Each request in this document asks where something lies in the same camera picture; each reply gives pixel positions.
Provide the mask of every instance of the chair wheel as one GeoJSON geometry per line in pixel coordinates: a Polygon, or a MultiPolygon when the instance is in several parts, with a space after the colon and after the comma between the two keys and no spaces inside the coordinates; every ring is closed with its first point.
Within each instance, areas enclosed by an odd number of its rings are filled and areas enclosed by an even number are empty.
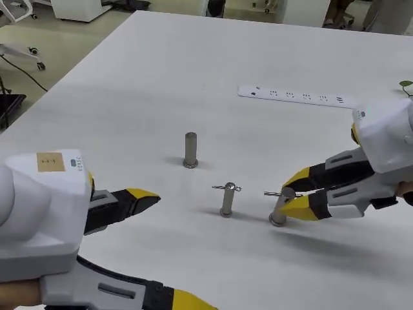
{"type": "Polygon", "coordinates": [[[29,47],[28,51],[32,54],[32,55],[38,55],[39,50],[36,47],[29,47]]]}
{"type": "Polygon", "coordinates": [[[45,71],[45,70],[46,70],[46,66],[45,66],[44,63],[37,63],[37,68],[38,68],[40,71],[45,71]]]}

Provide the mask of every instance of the cable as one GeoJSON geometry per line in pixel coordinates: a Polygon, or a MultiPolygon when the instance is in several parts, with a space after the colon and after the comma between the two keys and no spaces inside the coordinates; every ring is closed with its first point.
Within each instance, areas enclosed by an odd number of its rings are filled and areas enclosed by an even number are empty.
{"type": "Polygon", "coordinates": [[[2,106],[2,108],[3,108],[3,110],[4,110],[4,113],[5,113],[5,127],[6,128],[8,128],[8,105],[7,105],[7,91],[6,91],[6,88],[5,88],[5,84],[3,83],[3,79],[1,78],[1,76],[0,76],[0,88],[1,88],[1,91],[2,91],[2,93],[3,93],[3,97],[2,97],[2,101],[1,101],[1,106],[2,106]]]}
{"type": "Polygon", "coordinates": [[[19,68],[18,66],[13,64],[11,61],[7,60],[3,55],[0,54],[0,57],[3,58],[3,60],[6,61],[9,65],[13,66],[14,68],[16,68],[16,69],[20,70],[21,72],[23,72],[24,74],[26,74],[34,83],[37,84],[38,87],[43,89],[45,92],[48,92],[48,90],[45,87],[43,87],[38,81],[36,81],[35,78],[32,77],[29,73],[24,71],[22,68],[19,68]]]}

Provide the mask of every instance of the gripper jaw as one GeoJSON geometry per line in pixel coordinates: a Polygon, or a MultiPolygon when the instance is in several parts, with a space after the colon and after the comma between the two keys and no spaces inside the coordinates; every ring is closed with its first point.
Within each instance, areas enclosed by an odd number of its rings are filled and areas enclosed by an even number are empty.
{"type": "Polygon", "coordinates": [[[369,205],[382,209],[396,204],[396,186],[383,183],[382,176],[373,171],[363,150],[357,148],[295,174],[283,187],[296,192],[314,192],[295,198],[279,211],[306,221],[361,218],[369,205]]]}

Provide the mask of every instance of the metal cylinder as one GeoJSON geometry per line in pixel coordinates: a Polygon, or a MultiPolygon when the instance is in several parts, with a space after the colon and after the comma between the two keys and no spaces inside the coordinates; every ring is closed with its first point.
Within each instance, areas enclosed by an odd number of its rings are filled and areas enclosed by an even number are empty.
{"type": "Polygon", "coordinates": [[[224,218],[229,218],[232,215],[232,202],[234,201],[236,188],[236,185],[231,182],[225,185],[224,200],[222,202],[222,208],[219,210],[219,213],[224,218]]]}
{"type": "Polygon", "coordinates": [[[185,158],[183,166],[188,169],[193,169],[198,166],[196,159],[197,135],[195,132],[185,134],[185,158]]]}
{"type": "Polygon", "coordinates": [[[274,211],[270,214],[270,222],[276,227],[284,227],[287,222],[287,217],[279,212],[280,208],[284,207],[286,203],[290,202],[296,197],[296,192],[290,187],[285,187],[281,191],[281,196],[278,197],[274,211]]]}

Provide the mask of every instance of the metal pin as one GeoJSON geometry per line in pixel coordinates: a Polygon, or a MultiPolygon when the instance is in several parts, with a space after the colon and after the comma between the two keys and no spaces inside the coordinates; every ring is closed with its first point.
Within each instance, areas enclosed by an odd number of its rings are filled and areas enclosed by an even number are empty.
{"type": "Polygon", "coordinates": [[[241,192],[241,187],[236,186],[232,182],[228,182],[225,186],[213,186],[213,189],[223,189],[224,200],[222,203],[222,208],[219,210],[219,213],[224,218],[229,218],[232,215],[232,202],[234,201],[235,192],[241,192]]]}
{"type": "Polygon", "coordinates": [[[290,187],[285,187],[281,192],[264,192],[265,196],[277,196],[277,203],[274,211],[269,216],[270,222],[276,227],[284,227],[287,222],[287,217],[279,212],[280,208],[284,207],[288,202],[294,198],[301,197],[297,195],[295,190],[290,187]]]}
{"type": "Polygon", "coordinates": [[[198,166],[196,159],[197,135],[195,132],[185,134],[185,158],[183,166],[188,169],[193,169],[198,166]]]}
{"type": "MultiPolygon", "coordinates": [[[[281,197],[282,194],[280,192],[264,192],[264,196],[275,196],[275,197],[281,197]]],[[[301,194],[296,194],[295,198],[298,197],[303,197],[304,195],[301,194]]]]}

